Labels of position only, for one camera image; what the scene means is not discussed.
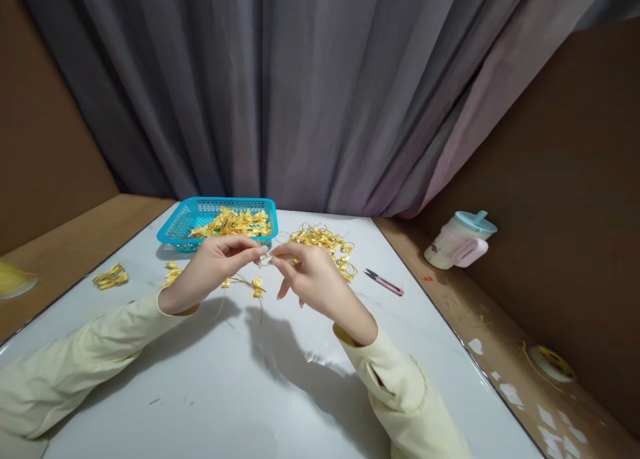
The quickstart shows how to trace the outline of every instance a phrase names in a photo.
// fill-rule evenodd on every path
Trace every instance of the hand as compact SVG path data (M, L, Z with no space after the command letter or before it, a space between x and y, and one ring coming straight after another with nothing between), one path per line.
M160 292L158 307L179 314L203 301L223 281L249 262L257 262L267 246L247 236L206 238L175 282Z
M300 307L309 304L342 327L356 343L371 344L378 326L367 308L355 296L325 249L289 242L271 252L271 263L284 276L278 299L289 288L298 295ZM300 262L293 265L291 259Z

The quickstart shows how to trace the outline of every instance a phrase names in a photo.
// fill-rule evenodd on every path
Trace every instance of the light yellow sleeve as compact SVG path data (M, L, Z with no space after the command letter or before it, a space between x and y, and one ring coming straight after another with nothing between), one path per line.
M364 347L357 347L337 324L333 331L369 390L373 411L391 438L392 458L471 457L438 391L383 330Z
M0 440L6 434L37 438L196 310L168 316L158 308L157 295L140 299L8 364L0 370Z

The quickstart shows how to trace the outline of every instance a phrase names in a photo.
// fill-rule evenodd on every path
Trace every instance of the glossy surface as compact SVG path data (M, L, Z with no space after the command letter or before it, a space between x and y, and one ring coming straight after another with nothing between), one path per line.
M174 208L97 269L104 272L122 262L128 284L100 292L85 278L4 347L0 365L101 312L155 294L165 281L164 263L177 260L184 267L191 256L166 250L155 238ZM541 457L370 219L278 211L278 220L286 232L303 222L348 232L355 243L350 260L361 271L354 291L399 347L422 365L474 457ZM365 268L405 295L370 280ZM226 290L214 321L223 296L214 291L197 314L150 344L56 427L45 459L389 457L388 438L330 321L308 307L300 310L291 292L277 302L281 276L274 267L250 264L241 274L263 278L262 324L257 299L241 284Z

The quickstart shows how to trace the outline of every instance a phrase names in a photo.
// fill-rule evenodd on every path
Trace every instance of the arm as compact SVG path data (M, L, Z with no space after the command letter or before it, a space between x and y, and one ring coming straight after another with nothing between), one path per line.
M121 306L0 370L0 428L34 439L76 409L98 384L127 367L144 346L180 324L157 295Z
M7 436L34 439L46 432L266 251L246 236L208 238L170 287L107 312L0 370L0 448Z
M333 330L369 390L373 411L392 441L392 457L467 459L466 441L438 392L412 358L399 351L342 278L321 248L288 243L272 252L272 263L289 288L335 322ZM298 259L295 265L288 262Z
M466 441L442 398L413 358L396 348L384 331L359 346L335 324L338 337L393 447L409 458L470 458Z

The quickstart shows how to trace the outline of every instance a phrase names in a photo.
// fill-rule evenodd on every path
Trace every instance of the left hand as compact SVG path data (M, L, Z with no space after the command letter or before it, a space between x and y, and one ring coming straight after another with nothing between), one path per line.
M165 314L179 314L202 302L212 290L249 262L257 262L267 246L247 236L206 238L175 282L162 290L158 307Z

